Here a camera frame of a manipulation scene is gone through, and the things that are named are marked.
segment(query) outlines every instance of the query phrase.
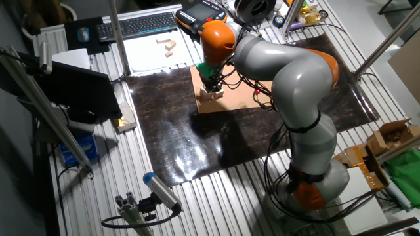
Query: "black keyboard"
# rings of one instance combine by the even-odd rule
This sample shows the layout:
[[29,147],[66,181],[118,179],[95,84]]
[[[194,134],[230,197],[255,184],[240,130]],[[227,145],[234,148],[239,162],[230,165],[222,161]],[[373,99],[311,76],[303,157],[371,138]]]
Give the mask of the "black keyboard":
[[[176,30],[178,27],[172,12],[120,20],[119,25],[121,26],[124,39]],[[98,31],[100,42],[115,41],[111,23],[97,25],[96,30]]]

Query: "metal pole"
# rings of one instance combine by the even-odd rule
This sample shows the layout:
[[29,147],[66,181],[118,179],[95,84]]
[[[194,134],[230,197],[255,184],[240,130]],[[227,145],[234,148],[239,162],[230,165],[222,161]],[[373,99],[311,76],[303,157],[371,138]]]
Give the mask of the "metal pole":
[[114,31],[115,41],[117,42],[119,57],[123,64],[124,76],[128,77],[131,75],[129,61],[127,59],[127,53],[125,53],[125,47],[123,42],[123,34],[121,33],[121,26],[119,25],[118,12],[116,3],[114,0],[108,0],[111,8],[111,24]]
[[[19,57],[18,53],[10,46],[7,47],[7,53]],[[51,103],[48,101],[36,80],[31,75],[26,74],[25,67],[22,63],[4,55],[0,56],[0,63],[4,65],[13,79],[18,83],[19,87],[24,91],[25,95],[28,96],[40,114],[47,120],[48,124],[65,143],[77,161],[90,172],[91,163],[85,155],[85,152],[81,149],[68,128],[53,111]]]
[[361,76],[375,61],[384,53],[389,46],[398,38],[410,24],[420,15],[420,4],[402,20],[402,22],[394,29],[394,31],[379,45],[379,47],[369,56],[368,59],[354,72],[356,78]]
[[287,12],[287,16],[282,27],[282,31],[280,35],[284,38],[287,33],[289,33],[291,24],[295,21],[296,16],[299,14],[301,10],[302,4],[305,0],[293,0],[289,7],[289,11]]
[[387,151],[386,153],[378,156],[377,160],[379,164],[383,164],[385,161],[388,161],[389,159],[392,159],[393,157],[396,157],[397,155],[413,149],[414,147],[420,145],[420,136],[416,136],[412,138],[411,140],[408,140],[407,142],[404,142],[403,144],[399,145],[398,147],[391,149]]

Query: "tabletop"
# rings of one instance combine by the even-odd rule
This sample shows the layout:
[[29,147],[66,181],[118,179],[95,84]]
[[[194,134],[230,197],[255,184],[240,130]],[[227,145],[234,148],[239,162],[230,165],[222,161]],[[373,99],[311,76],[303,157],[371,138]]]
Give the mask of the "tabletop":
[[[327,1],[319,0],[318,2],[318,10],[324,9],[329,13],[329,18],[325,20],[325,23],[338,28],[319,26],[295,31],[290,35],[289,40],[296,41],[325,33],[348,68],[352,71],[356,70],[366,57],[360,53],[351,37],[344,32],[345,27]],[[175,12],[179,8],[180,5],[173,5],[130,12],[119,15],[119,18],[124,20],[159,12]],[[109,17],[104,17],[103,20],[110,21]],[[267,41],[284,43],[278,30],[268,22],[263,23],[259,31]],[[137,68],[138,74],[170,72],[175,68],[202,62],[203,52],[200,44],[191,40],[182,30],[175,31],[175,34],[180,39],[177,45],[186,49],[182,55],[179,55],[177,61],[173,65],[156,69]],[[43,41],[52,45],[53,54],[68,50],[63,25],[41,29],[41,34],[33,39],[35,55],[38,55],[38,46]],[[127,52],[146,46],[126,42]],[[110,80],[114,80],[123,74],[123,70],[116,44],[111,44],[110,49],[109,52],[90,55],[91,69],[106,73]],[[144,58],[129,57],[131,64],[130,60],[135,64],[135,60],[141,61]],[[339,133],[335,154],[347,147],[365,142],[366,138],[383,123],[406,118],[400,106],[378,78],[363,75],[360,86],[381,118]],[[127,101],[131,107],[134,106],[126,82],[116,83],[114,90],[118,102]],[[80,176],[76,171],[69,171],[57,181],[56,177],[64,166],[57,151],[50,156],[60,233],[61,235],[136,235],[132,229],[104,228],[100,225],[100,221],[118,215],[114,201],[116,195],[125,195],[131,191],[137,200],[150,196],[150,190],[141,181],[145,173],[153,171],[141,126],[138,124],[137,128],[119,134],[115,131],[112,121],[107,120],[95,127],[94,136],[100,141],[97,142],[99,157],[92,160],[93,179]],[[269,162],[270,173],[278,176],[289,166],[289,157],[286,151],[272,157],[272,161]],[[154,235],[285,235],[296,225],[289,224],[280,227],[270,220],[271,212],[263,206],[265,196],[263,161],[264,158],[256,159],[173,186],[171,189],[181,200],[184,212],[170,222],[151,227]],[[158,220],[169,216],[164,206],[158,206],[156,214]],[[327,235],[329,232],[325,226],[314,225],[313,227],[322,235]]]

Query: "black monitor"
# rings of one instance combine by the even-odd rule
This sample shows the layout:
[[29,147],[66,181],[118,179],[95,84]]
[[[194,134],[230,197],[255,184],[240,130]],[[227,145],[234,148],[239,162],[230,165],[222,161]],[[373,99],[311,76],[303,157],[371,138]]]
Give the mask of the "black monitor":
[[[39,58],[19,53],[26,64],[39,66]],[[50,75],[34,76],[47,98],[55,104],[69,107],[73,113],[89,113],[96,118],[121,118],[114,89],[106,74],[69,66],[59,62],[52,63]],[[23,91],[0,64],[0,89],[17,97]]]

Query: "green bag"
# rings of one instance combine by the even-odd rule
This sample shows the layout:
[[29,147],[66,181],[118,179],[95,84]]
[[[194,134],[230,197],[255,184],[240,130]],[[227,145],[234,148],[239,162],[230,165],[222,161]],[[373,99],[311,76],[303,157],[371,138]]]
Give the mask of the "green bag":
[[420,208],[420,151],[409,150],[387,161],[391,180]]

